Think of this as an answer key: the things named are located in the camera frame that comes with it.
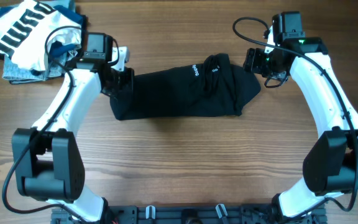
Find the black t-shirt with logo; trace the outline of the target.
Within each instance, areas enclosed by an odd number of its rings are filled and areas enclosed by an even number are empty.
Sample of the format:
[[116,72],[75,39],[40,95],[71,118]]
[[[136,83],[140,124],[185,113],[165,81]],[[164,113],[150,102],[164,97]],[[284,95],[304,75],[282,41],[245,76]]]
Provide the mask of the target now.
[[110,97],[110,105],[118,120],[240,116],[260,90],[253,73],[217,54],[200,64],[136,75]]

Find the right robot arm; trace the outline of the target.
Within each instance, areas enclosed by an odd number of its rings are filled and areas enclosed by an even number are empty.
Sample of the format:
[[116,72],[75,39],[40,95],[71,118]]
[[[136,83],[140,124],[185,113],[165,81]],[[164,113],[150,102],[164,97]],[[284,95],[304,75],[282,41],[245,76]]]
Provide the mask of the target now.
[[247,51],[244,69],[300,88],[318,132],[303,161],[303,176],[275,196],[276,222],[301,220],[326,202],[353,209],[358,195],[358,113],[340,86],[328,49],[318,37],[264,43]]

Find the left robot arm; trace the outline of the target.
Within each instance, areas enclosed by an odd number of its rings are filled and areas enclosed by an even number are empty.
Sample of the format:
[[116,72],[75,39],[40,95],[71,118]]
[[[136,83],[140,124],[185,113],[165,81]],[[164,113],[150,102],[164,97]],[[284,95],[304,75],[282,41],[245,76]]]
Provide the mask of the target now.
[[[63,85],[47,111],[31,128],[18,128],[12,136],[14,163],[2,187],[2,201],[14,213],[35,213],[49,208],[65,212],[73,223],[115,223],[105,198],[85,185],[85,167],[76,134],[93,101],[132,88],[134,71],[104,62],[78,63],[69,68]],[[9,205],[7,187],[16,178],[21,196],[47,205],[19,210]]]

